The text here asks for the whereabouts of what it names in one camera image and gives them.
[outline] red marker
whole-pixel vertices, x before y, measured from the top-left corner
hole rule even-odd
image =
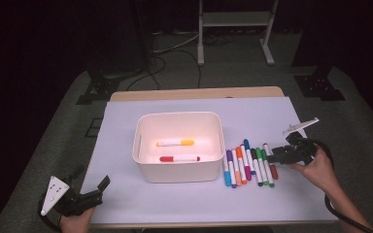
[[[199,156],[193,156],[193,155],[159,157],[159,161],[161,162],[198,162],[199,160],[201,160]]]
[[[268,144],[264,143],[263,144],[263,147],[265,149],[265,152],[266,152],[266,155],[271,155],[271,150],[269,150],[268,148]],[[272,175],[272,178],[274,180],[277,180],[278,179],[278,172],[277,172],[277,168],[275,167],[275,165],[273,163],[270,163],[269,164],[269,168],[271,170],[271,175]]]

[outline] dark background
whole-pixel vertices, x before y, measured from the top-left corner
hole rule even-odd
[[[140,2],[147,11],[134,0],[0,0],[0,212],[81,72],[145,69],[146,32],[197,29],[197,0]],[[270,4],[206,0],[204,7],[262,11]],[[281,0],[273,30],[302,31],[292,66],[340,68],[373,109],[373,1]]]

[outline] marker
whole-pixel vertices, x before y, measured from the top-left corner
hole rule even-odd
[[[245,149],[242,150],[242,152],[245,152],[245,154],[247,155],[248,162],[250,163],[251,174],[255,175],[256,171],[255,171],[255,167],[253,163],[253,158],[251,156],[250,142],[248,142],[247,139],[244,140],[244,146],[245,146]]]
[[[263,186],[261,171],[259,170],[258,159],[256,158],[255,149],[251,149],[251,156],[254,161],[254,168],[256,171],[256,181],[258,182],[258,186]]]
[[[231,186],[233,188],[235,188],[235,187],[237,187],[237,182],[235,181],[235,175],[233,174],[233,172],[234,172],[234,162],[233,162],[231,150],[226,151],[226,160],[227,160],[228,167],[229,167],[229,179],[231,180]]]
[[[192,156],[192,155],[159,157],[159,161],[161,162],[197,162],[199,160],[201,160],[199,156]]]
[[[192,146],[193,140],[169,140],[157,142],[157,147]]]
[[[237,182],[237,185],[241,186],[242,185],[241,172],[239,171],[238,157],[237,157],[237,152],[235,150],[232,150],[232,161],[234,162],[235,180]]]
[[[261,171],[262,182],[265,185],[269,185],[268,178],[266,177],[265,167],[264,167],[263,161],[262,161],[261,149],[260,148],[256,148],[255,152],[256,152],[256,157],[258,158],[259,170]]]
[[[244,159],[242,158],[241,148],[237,147],[235,151],[238,157],[238,165],[239,165],[239,171],[241,172],[242,184],[247,184],[247,174],[245,174]]]
[[[231,174],[229,173],[226,155],[223,156],[223,176],[225,177],[225,185],[231,186]]]
[[[267,155],[267,156],[272,154],[271,150],[269,150],[268,144],[264,143],[264,144],[263,144],[263,147],[264,147],[264,149],[265,149],[265,152],[266,152],[266,155]],[[273,178],[274,180],[277,180],[277,179],[278,179],[277,168],[275,167],[275,165],[274,165],[273,163],[270,163],[270,164],[269,164],[269,168],[270,168],[270,170],[271,170],[272,178]]]
[[[266,160],[266,151],[264,149],[261,150],[261,155],[265,167],[266,177],[269,181],[269,186],[274,187],[274,179],[272,179],[271,169],[269,168],[268,160]]]
[[[245,148],[243,145],[241,145],[240,152],[244,160],[245,176],[247,177],[247,181],[250,181],[252,179],[251,168],[250,168],[250,163],[248,161],[248,157],[247,157],[247,154],[245,153]]]

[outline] human hand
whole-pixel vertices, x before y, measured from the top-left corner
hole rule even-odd
[[[316,147],[315,159],[310,164],[304,166],[293,163],[289,165],[289,168],[297,170],[308,181],[327,193],[329,190],[333,190],[334,187],[339,187],[339,183],[332,169],[331,160],[326,156],[325,151],[321,147],[318,145]]]
[[[95,212],[95,207],[84,211],[80,216],[62,216],[59,222],[63,233],[87,233],[90,218]]]

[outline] white plastic bin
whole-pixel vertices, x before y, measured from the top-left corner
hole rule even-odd
[[[181,140],[189,143],[187,146],[157,145]],[[150,183],[212,181],[220,174],[224,154],[220,118],[214,113],[150,114],[138,121],[132,156]],[[161,161],[162,157],[181,160],[192,157],[193,160],[168,162]]]

